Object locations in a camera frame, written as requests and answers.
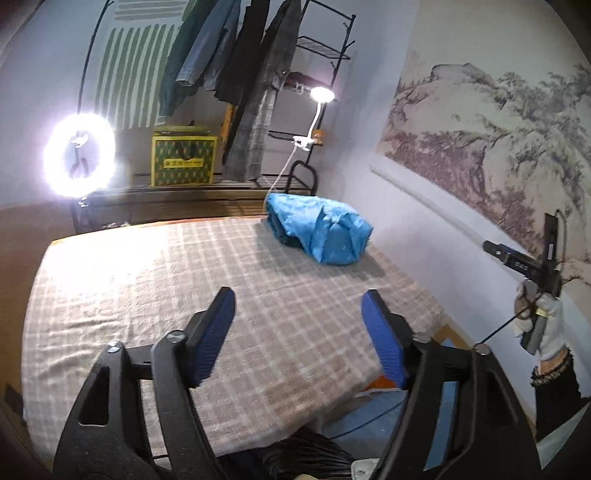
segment plaid bed sheet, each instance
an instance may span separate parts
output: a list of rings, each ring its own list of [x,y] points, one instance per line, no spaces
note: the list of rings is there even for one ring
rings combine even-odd
[[[52,460],[104,344],[153,343],[207,308],[221,286],[236,316],[212,376],[192,391],[217,455],[265,446],[380,374],[361,318],[377,288],[415,331],[444,322],[435,299],[377,248],[347,267],[281,245],[265,219],[133,226],[54,242],[37,273],[22,350],[29,433]],[[151,382],[142,401],[154,455],[165,453]]]

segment black sleeve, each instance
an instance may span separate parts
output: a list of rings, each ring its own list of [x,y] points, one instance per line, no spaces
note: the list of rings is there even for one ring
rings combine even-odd
[[[535,388],[536,442],[560,427],[586,403],[579,392],[570,351],[564,361],[550,372],[537,375],[534,370],[531,385]]]

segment wall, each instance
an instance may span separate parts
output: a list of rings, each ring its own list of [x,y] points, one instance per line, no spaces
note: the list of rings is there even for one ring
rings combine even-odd
[[[344,98],[330,110],[327,148],[320,164],[319,195],[340,199],[375,226],[373,241],[429,289],[472,342],[512,316],[519,278],[482,252],[484,239],[518,247],[465,204],[375,152],[404,64],[417,0],[358,4],[356,50]],[[576,354],[582,391],[591,393],[591,329],[564,298],[568,340]],[[529,385],[535,359],[505,329],[489,342],[509,380],[534,410]]]
[[[56,199],[43,178],[43,148],[55,124],[76,111],[102,3],[48,0],[12,41],[0,68],[0,205]]]
[[[564,212],[564,290],[591,322],[591,65],[544,2],[420,5],[378,151],[533,256]]]
[[[11,40],[25,27],[43,0],[3,0],[0,3],[0,67]]]

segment hand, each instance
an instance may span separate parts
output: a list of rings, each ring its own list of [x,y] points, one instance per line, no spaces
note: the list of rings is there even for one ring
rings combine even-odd
[[[563,337],[564,329],[564,316],[562,312],[562,301],[554,298],[549,293],[544,293],[536,301],[535,307],[532,307],[525,295],[525,287],[523,284],[519,286],[517,291],[517,298],[515,299],[515,314],[521,312],[524,308],[527,308],[521,315],[513,320],[513,329],[516,336],[521,336],[525,332],[529,332],[533,323],[531,321],[531,315],[533,310],[543,310],[547,313],[546,328],[544,335],[538,348],[538,356],[542,362],[548,361],[565,347],[565,341]]]

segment gray plaid coat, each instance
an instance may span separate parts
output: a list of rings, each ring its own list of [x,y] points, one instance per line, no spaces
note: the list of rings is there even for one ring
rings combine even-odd
[[[223,177],[247,181],[261,175],[265,137],[271,126],[277,93],[290,72],[300,30],[300,0],[285,0],[269,25],[262,42],[268,46],[265,60],[250,95],[234,120],[235,135],[230,135],[224,157]]]

